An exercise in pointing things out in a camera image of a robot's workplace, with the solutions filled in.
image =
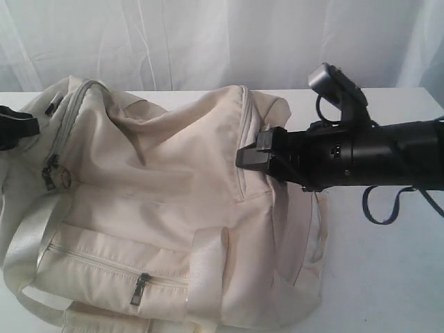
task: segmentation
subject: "table surface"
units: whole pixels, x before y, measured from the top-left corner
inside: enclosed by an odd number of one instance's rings
[[[305,130],[316,120],[310,90],[273,90],[292,116],[289,130]],[[444,110],[422,88],[364,89],[369,113],[380,125],[430,120]],[[205,92],[133,92],[170,110]],[[37,93],[0,93],[0,104],[20,109]],[[327,118],[338,117],[321,105]],[[303,322],[281,333],[444,332],[444,220],[417,193],[404,194],[393,225],[373,225],[361,210],[363,187],[325,191],[329,200],[329,241],[323,271],[322,303]],[[370,207],[389,215],[397,187],[377,189]],[[444,195],[433,193],[444,203]],[[2,332],[59,332],[21,308],[0,281]],[[221,328],[220,332],[238,332]]]

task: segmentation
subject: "zipper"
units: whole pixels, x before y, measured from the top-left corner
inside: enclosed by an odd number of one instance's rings
[[[141,272],[131,267],[112,262],[110,260],[98,258],[93,255],[88,255],[86,253],[78,251],[67,250],[66,248],[54,244],[49,244],[47,250],[59,255],[66,255],[67,257],[71,257],[85,264],[104,268],[107,271],[112,271],[132,277],[135,280],[135,290],[131,296],[130,304],[137,307],[140,305],[145,286],[148,283],[161,287],[172,287],[181,289],[186,289],[188,287],[188,280],[183,277],[155,276],[147,272]]]
[[[253,109],[253,103],[251,101],[251,92],[250,90],[242,86],[242,118],[240,123],[240,140],[238,149],[246,146],[246,140],[248,136],[248,130],[250,129],[251,124],[251,112]],[[237,184],[239,186],[239,191],[241,193],[241,199],[244,199],[246,196],[245,188],[245,177],[244,177],[244,170],[241,168],[236,168],[236,175],[237,175]]]
[[[60,177],[62,178],[62,184],[65,188],[69,188],[69,186],[71,186],[71,176],[67,176],[67,174],[69,174],[68,170],[63,166],[60,166],[58,161],[60,154],[68,140],[68,136],[71,133],[74,122],[76,121],[78,111],[80,110],[80,106],[83,102],[83,97],[85,96],[86,91],[92,85],[100,85],[108,92],[108,89],[101,83],[94,80],[88,80],[82,83],[71,96],[67,109],[65,110],[65,114],[63,115],[62,123],[57,135],[55,136],[53,145],[49,150],[42,169],[42,177],[45,181],[46,188],[49,191],[57,187],[53,179],[55,172],[61,173]]]

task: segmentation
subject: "white backdrop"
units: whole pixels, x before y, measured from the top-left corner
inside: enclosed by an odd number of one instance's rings
[[[443,0],[0,0],[0,91],[307,87],[322,61],[444,105]]]

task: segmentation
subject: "bag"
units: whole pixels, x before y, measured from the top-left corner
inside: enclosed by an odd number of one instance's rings
[[[287,185],[234,163],[285,124],[284,99],[231,86],[167,112],[70,77],[22,112],[40,135],[1,153],[0,259],[27,310],[63,332],[214,332],[317,305],[325,201],[294,187],[287,218]],[[27,286],[73,302],[53,309]]]

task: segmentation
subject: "white fabric bag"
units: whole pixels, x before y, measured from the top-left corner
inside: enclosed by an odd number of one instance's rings
[[[287,218],[287,186],[234,164],[285,124],[284,99],[232,86],[166,112],[70,77],[22,112],[41,133],[0,154],[0,260],[35,315],[64,332],[268,330],[318,303],[324,200],[298,189]]]

